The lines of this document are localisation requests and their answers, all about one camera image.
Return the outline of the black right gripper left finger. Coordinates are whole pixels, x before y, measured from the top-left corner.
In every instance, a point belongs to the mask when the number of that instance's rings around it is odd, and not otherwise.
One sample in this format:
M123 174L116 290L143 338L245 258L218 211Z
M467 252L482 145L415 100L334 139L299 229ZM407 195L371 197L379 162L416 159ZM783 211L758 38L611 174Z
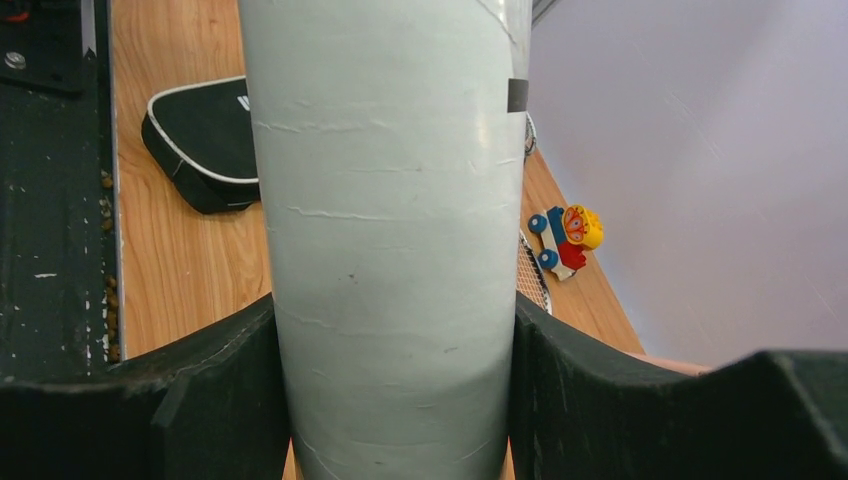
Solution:
M98 374L1 379L5 479L279 479L289 443L270 296Z

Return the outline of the black racket cover bag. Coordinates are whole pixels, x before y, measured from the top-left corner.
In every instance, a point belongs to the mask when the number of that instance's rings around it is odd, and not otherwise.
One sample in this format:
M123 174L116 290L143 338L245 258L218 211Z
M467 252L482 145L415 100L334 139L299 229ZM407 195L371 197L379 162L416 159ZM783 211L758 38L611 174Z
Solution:
M142 141L183 200L204 215L260 201L250 102L243 75L153 95Z

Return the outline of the white shuttlecock tube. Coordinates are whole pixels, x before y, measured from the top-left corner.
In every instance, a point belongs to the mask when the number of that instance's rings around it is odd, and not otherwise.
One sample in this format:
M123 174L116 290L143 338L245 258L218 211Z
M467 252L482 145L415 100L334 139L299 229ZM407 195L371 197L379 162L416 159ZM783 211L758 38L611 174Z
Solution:
M528 1L243 1L295 456L308 479L497 479Z

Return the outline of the white racket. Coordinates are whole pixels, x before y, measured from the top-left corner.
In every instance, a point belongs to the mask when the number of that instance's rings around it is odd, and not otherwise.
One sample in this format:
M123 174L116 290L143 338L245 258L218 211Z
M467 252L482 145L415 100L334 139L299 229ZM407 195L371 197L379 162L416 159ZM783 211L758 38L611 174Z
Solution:
M522 230L519 230L516 290L548 314L553 313L553 304L544 272Z
M526 114L524 158L528 159L537 149L537 133L529 113Z

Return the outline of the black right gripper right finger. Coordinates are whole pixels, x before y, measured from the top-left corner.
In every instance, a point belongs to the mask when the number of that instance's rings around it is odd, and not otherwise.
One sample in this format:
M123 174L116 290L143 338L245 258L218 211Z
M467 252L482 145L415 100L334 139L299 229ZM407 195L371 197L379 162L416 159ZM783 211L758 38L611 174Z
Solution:
M847 356L767 350L689 376L518 296L509 437L519 479L843 479Z

